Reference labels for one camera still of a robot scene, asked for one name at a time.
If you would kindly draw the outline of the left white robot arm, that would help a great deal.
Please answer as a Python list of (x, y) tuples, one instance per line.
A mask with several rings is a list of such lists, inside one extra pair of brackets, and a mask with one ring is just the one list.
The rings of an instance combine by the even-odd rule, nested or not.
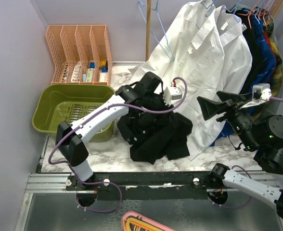
[(83, 118), (67, 123), (61, 122), (57, 128), (56, 149), (65, 157), (75, 175), (77, 184), (84, 190), (93, 186), (93, 171), (88, 164), (89, 152), (86, 144), (101, 129), (117, 118), (129, 113), (129, 105), (142, 107), (143, 103), (160, 104), (161, 95), (154, 91), (163, 82), (152, 72), (147, 72), (140, 81), (131, 85), (121, 86), (103, 105)]

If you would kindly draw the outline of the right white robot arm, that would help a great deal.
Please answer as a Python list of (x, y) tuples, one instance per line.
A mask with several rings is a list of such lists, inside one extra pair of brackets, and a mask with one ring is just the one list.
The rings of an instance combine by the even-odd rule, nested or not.
[(272, 100), (270, 89), (261, 93), (233, 94), (218, 91), (220, 102), (197, 97), (204, 120), (215, 115), (218, 122), (228, 121), (244, 145), (245, 151), (254, 152), (254, 160), (266, 173), (271, 174), (281, 188), (270, 187), (238, 174), (226, 165), (217, 163), (210, 171), (207, 182), (213, 188), (238, 189), (276, 210), (283, 219), (283, 116), (270, 115), (255, 122), (248, 108)]

